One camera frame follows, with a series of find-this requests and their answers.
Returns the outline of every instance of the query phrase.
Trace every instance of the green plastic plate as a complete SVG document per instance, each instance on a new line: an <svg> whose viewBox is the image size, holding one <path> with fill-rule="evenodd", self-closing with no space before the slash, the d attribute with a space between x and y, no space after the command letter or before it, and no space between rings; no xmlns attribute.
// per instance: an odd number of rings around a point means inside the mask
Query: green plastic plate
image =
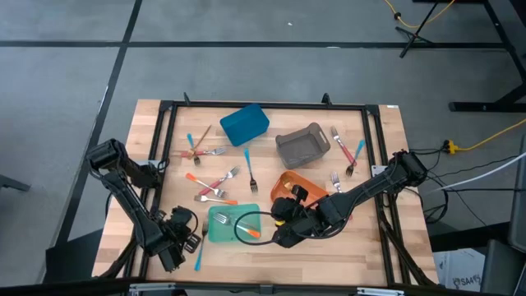
<svg viewBox="0 0 526 296"><path fill-rule="evenodd" d="M240 205L240 206L212 206L208 210L208 239L212 243L227 243L227 242L237 242L238 239L233 233L233 225L239 216L249 212L249 211L259 211L260 207L257 204L249 205ZM214 219L215 213L221 213L227 215L230 218L228 224L221 224L219 221ZM261 232L261 223L260 215L248 215L243 218L239 225L254 229ZM252 237L250 234L247 234L245 231L238 228L238 235L242 240L254 241L258 238Z"/></svg>

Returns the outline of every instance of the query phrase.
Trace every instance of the wooden tabletop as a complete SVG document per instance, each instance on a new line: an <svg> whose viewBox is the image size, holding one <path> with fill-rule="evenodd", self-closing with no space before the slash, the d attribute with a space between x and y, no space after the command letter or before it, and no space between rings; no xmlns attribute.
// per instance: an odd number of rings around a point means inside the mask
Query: wooden tabletop
<svg viewBox="0 0 526 296"><path fill-rule="evenodd" d="M159 100L140 99L137 103L126 143L128 154L134 160L146 160L148 157L159 102ZM232 147L219 125L219 120L235 111L236 109L227 108L178 108L170 151L170 165L167 168L161 197L161 210L169 213L175 206L185 206L195 211L202 221L208 209L218 204L193 201L194 195L202 188L199 184L186 179L185 174L192 173L206 183L212 183L224 176L233 166L239 165L240 173L235 178L227 180L220 188L228 192L230 198L242 204L256 203L261 210L270 211L270 189L286 169L277 154L275 137L297 131L312 122L320 124L329 137L331 149L321 159L295 169L297 173L327 192L335 192L330 182L330 172L333 170L338 172L344 191L370 178L367 148L364 147L362 150L358 157L358 166L353 176L349 178L345 175L348 161L337 143L330 138L330 126L334 125L353 154L358 142L364 138L361 114L358 111L264 109L270 120L267 133L243 146ZM407 150L408 145L398 107L382 105L380 111L388 155L400 149ZM370 123L376 162L379 164L380 153L376 144L372 117ZM212 128L201 143L201 149L227 146L227 152L223 155L202 156L199 167L196 167L192 160L178 157L178 151L189 149L187 133L190 132L194 138L199 138L210 124ZM162 151L163 141L162 139L159 145L156 159ZM252 171L259 187L257 194L253 194L249 187L250 176L242 152L244 147L250 148ZM412 192L402 191L397 203L405 247L426 275L437 282L435 263L418 197ZM275 231L274 221L269 216L262 216L261 223L261 241L268 240ZM100 275L109 268L127 245L132 227L132 222L118 202L112 200L93 275ZM201 226L197 233L201 236ZM398 257L392 246L391 255L395 278L401 282ZM140 252L135 260L133 275L138 274L138 265L141 261L139 256ZM201 271L194 271L197 252L194 254L185 252L184 256L187 261L172 273L164 271L158 257L152 257L147 278L225 283L386 285L378 223L372 199L354 210L353 219L334 238L305 240L289 249L277 244L252 247L241 243L211 243L207 240L203 250Z"/></svg>

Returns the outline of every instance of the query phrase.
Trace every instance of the gray carpet floor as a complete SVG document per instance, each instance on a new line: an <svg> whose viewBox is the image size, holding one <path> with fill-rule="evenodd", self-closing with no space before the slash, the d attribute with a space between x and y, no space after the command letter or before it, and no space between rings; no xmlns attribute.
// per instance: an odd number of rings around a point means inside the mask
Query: gray carpet floor
<svg viewBox="0 0 526 296"><path fill-rule="evenodd" d="M132 0L0 2L0 40L122 39ZM428 4L393 0L407 22ZM526 29L509 2L491 2L519 53ZM144 1L135 41L385 41L405 36L382 0L371 1ZM499 42L482 6L454 5L422 31L436 42ZM0 285L39 280L73 176L81 162L117 49L0 48L0 174L29 183L27 193L0 191ZM438 147L444 139L470 146L518 122L523 114L451 113L452 100L491 102L520 84L502 50L398 49L128 49L100 137L125 141L137 99L397 104L410 147ZM517 154L526 126L478 150L443 156L437 173ZM423 158L433 165L435 156ZM478 172L444 178L452 183ZM478 187L511 187L511 167ZM429 192L433 183L419 189ZM89 178L70 238L104 225L107 192ZM509 219L510 193L466 192L464 200L486 224ZM442 203L424 196L425 207ZM482 223L451 198L445 229Z"/></svg>

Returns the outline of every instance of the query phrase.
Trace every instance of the white cable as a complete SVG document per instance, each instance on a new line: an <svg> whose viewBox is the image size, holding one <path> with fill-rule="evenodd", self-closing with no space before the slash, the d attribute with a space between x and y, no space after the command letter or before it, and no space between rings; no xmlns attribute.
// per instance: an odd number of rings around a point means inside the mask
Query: white cable
<svg viewBox="0 0 526 296"><path fill-rule="evenodd" d="M507 162L507 163L501 165L500 167L498 167L498 168L496 168L496 169L493 169L493 170L491 170L491 171L489 171L489 172L487 172L487 173L484 173L484 174L482 174L482 175L480 175L480 176L478 176L478 177L470 178L469 180L465 180L465 181L458 182L458 183L455 183L455 184L451 184L451 185L448 185L448 186L440 187L440 188L437 188L437 189L435 189L435 190L431 190L431 191L429 191L428 193L437 192L437 191L442 190L442 189L447 189L447 188L455 187L455 186L458 186L458 185L462 185L462 184L465 184L465 183L470 183L470 182L472 182L472 181L476 181L476 180L478 180L478 179L480 179L480 178L484 178L484 177L486 177L486 176L491 175L492 173L495 173L495 172L497 172L497 171L500 171L501 169L503 169L503 168L505 168L505 167L507 167L507 166L513 164L514 162L520 160L520 159L523 158L524 156L526 156L526 152L524 152L523 154L521 154L521 155L517 156L516 158L510 160L509 162Z"/></svg>

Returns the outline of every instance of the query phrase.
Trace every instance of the gray plastic basket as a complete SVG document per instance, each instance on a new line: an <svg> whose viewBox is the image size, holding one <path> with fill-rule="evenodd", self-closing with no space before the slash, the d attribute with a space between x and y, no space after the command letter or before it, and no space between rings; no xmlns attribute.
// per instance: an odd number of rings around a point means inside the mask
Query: gray plastic basket
<svg viewBox="0 0 526 296"><path fill-rule="evenodd" d="M279 157L287 169L295 169L319 159L330 149L329 140L318 123L299 131L276 137Z"/></svg>

